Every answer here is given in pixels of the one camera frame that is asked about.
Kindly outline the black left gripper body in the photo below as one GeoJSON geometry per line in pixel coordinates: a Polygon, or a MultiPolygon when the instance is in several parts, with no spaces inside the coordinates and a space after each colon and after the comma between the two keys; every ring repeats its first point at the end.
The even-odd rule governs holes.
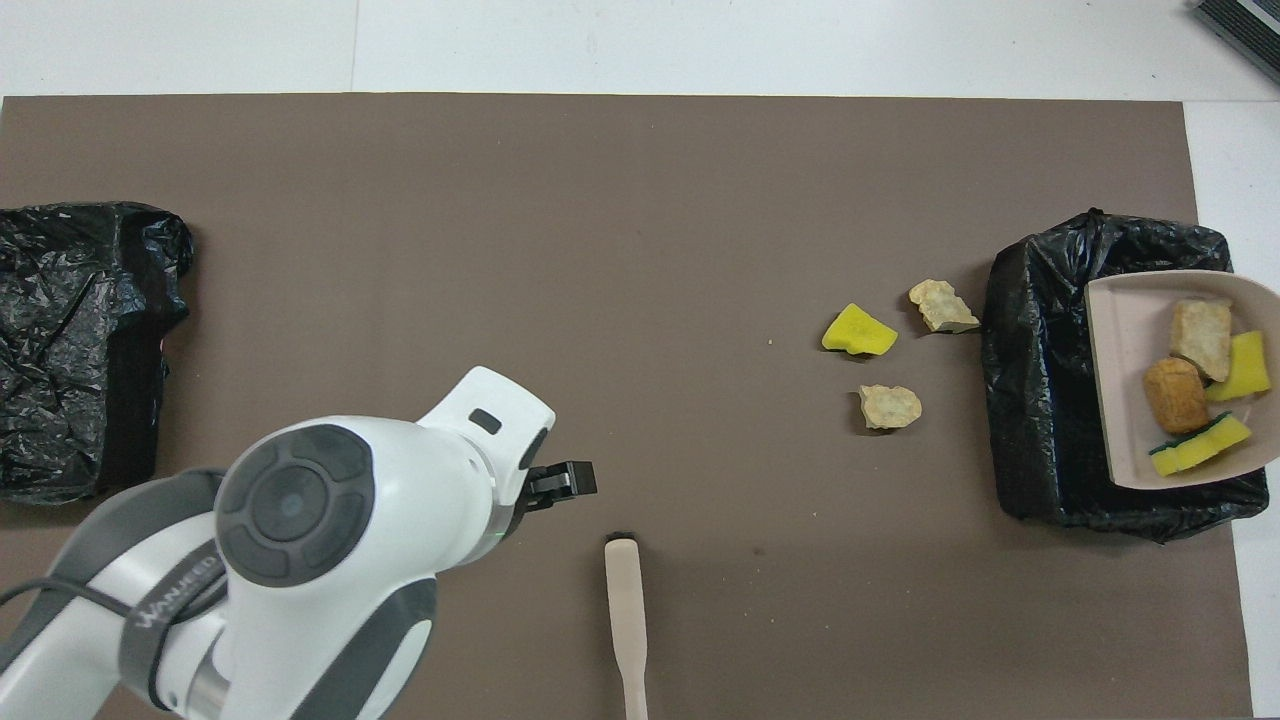
{"type": "Polygon", "coordinates": [[[511,507],[509,518],[500,530],[499,541],[507,541],[516,532],[527,512],[550,509],[568,497],[568,461],[529,468],[516,501],[511,507]]]}

